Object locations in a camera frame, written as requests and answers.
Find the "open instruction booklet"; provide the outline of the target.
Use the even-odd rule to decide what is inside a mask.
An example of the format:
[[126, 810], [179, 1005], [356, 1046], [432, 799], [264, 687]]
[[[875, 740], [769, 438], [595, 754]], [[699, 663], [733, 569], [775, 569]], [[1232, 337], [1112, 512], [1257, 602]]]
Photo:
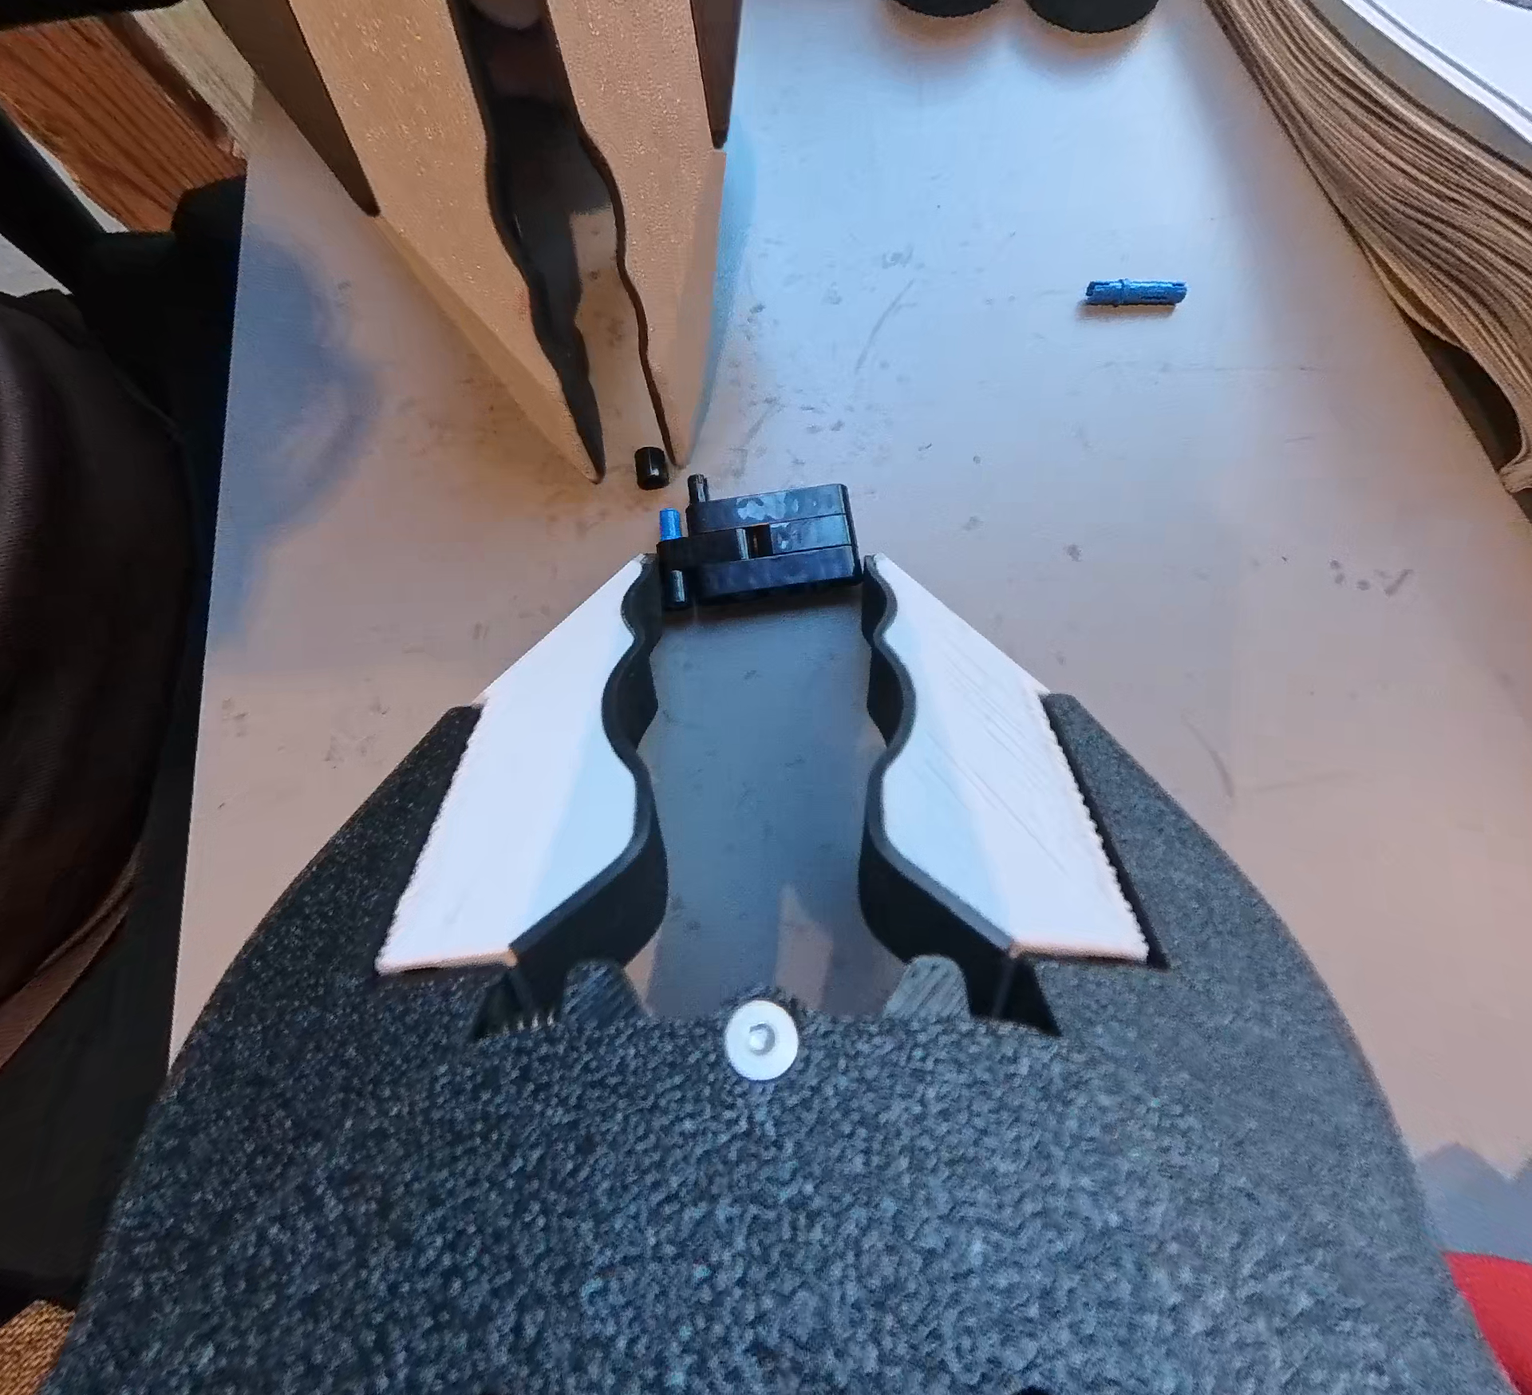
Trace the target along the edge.
[[1528, 495], [1528, 0], [1206, 0]]

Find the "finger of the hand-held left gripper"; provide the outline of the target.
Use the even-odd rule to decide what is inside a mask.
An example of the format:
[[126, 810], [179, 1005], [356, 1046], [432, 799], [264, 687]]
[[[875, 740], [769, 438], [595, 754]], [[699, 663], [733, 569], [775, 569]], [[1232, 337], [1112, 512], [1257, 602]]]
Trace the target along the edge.
[[453, 0], [205, 0], [548, 447], [602, 478], [602, 418], [517, 260]]
[[576, 127], [613, 197], [641, 372], [682, 464], [713, 381], [743, 0], [548, 0], [548, 21]]

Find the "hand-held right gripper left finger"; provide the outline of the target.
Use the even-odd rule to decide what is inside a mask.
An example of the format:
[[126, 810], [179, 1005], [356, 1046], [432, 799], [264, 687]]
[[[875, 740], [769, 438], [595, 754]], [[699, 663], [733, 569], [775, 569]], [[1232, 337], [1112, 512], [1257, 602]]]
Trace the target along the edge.
[[655, 553], [623, 560], [467, 705], [381, 973], [627, 957], [666, 917], [666, 847], [641, 734], [655, 720]]

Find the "person's black trousers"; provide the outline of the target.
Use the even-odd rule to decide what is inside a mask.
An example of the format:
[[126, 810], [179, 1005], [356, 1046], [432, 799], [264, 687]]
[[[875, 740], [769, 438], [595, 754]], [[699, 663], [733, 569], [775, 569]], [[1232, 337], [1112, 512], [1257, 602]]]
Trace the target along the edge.
[[182, 669], [126, 896], [21, 997], [0, 1000], [3, 1322], [34, 1301], [77, 1306], [165, 1078], [239, 231], [246, 182], [185, 189], [165, 231], [107, 231], [3, 121], [3, 242], [58, 279], [37, 297], [69, 297], [85, 331], [172, 426], [191, 510]]

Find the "black brick assembly with blue pins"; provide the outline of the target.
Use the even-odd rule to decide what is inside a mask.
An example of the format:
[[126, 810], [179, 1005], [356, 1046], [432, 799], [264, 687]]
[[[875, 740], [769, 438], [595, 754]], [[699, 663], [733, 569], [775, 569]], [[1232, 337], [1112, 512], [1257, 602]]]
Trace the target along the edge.
[[659, 510], [666, 614], [733, 606], [862, 580], [852, 491], [840, 483], [713, 495], [687, 478], [687, 510]]

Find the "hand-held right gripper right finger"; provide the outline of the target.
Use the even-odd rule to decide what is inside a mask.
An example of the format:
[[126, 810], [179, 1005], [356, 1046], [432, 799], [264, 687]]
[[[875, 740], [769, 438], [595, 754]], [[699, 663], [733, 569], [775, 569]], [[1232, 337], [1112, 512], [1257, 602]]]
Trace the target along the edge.
[[898, 957], [1147, 965], [1155, 944], [1049, 720], [1049, 683], [886, 553], [862, 567], [867, 774], [859, 896]]

